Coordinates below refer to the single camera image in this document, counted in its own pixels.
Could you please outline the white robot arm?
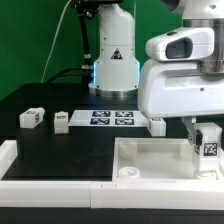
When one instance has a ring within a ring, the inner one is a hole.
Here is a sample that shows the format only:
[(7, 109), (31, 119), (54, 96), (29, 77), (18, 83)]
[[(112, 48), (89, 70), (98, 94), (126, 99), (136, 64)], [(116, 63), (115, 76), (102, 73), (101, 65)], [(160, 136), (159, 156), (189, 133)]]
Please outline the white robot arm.
[(147, 118), (180, 117), (191, 142), (205, 134), (192, 119), (224, 113), (224, 0), (160, 0), (182, 26), (146, 42), (149, 59), (135, 58), (135, 20), (113, 0), (99, 0), (100, 53), (90, 91), (138, 93)]

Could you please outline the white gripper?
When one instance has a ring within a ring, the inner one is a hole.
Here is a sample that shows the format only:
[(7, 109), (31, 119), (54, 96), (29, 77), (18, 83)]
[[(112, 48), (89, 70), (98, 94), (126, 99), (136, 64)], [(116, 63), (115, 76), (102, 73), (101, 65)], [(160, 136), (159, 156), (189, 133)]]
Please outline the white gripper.
[(160, 63), (142, 67), (138, 108), (146, 118), (182, 117), (191, 145), (202, 144), (195, 116), (224, 113), (224, 75), (201, 74), (193, 62)]

